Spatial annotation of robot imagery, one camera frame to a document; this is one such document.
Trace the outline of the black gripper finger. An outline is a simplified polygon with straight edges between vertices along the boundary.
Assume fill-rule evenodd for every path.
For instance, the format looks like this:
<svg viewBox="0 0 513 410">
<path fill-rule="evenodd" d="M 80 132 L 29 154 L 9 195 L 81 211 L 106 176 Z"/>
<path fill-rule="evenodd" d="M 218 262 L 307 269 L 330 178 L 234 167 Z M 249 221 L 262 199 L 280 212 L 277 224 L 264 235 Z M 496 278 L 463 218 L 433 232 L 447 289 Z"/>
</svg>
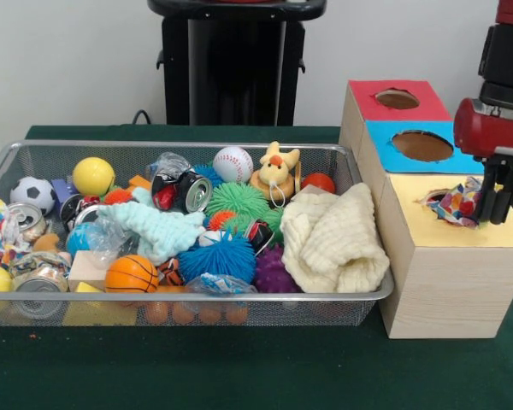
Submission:
<svg viewBox="0 0 513 410">
<path fill-rule="evenodd" d="M 493 206 L 493 224 L 505 222 L 513 196 L 513 158 L 506 158 L 498 166 L 497 182 L 502 188 L 497 192 Z"/>
<path fill-rule="evenodd" d="M 498 173 L 498 161 L 493 157 L 484 162 L 484 174 L 481 186 L 481 198 L 477 207 L 477 217 L 480 222 L 491 219 L 496 201 L 495 184 Z"/>
</svg>

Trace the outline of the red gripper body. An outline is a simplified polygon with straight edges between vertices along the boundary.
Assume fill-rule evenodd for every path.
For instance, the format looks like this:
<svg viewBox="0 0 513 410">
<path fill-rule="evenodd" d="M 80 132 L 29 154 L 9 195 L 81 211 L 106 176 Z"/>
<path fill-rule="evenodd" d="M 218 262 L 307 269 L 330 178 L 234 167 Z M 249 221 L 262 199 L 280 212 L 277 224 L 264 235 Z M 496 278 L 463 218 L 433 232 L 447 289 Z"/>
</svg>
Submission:
<svg viewBox="0 0 513 410">
<path fill-rule="evenodd" d="M 464 98 L 454 118 L 455 145 L 481 158 L 513 156 L 513 109 Z"/>
</svg>

